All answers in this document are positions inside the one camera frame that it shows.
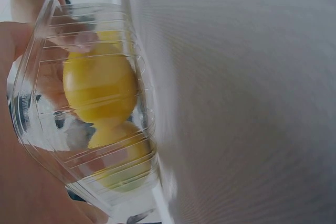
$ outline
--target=yellow fruit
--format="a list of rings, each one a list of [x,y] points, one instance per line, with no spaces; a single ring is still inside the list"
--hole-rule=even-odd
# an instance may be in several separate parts
[[[86,54],[71,52],[64,63],[65,96],[87,123],[121,124],[137,102],[133,69],[113,44],[100,42]]]
[[[89,148],[103,147],[114,143],[125,148],[127,157],[118,164],[107,164],[109,165],[107,169],[123,166],[111,171],[98,171],[95,173],[96,180],[102,186],[119,192],[130,191],[141,186],[151,168],[148,159],[151,158],[152,150],[148,139],[130,122],[124,122],[113,129],[101,125],[92,136]]]

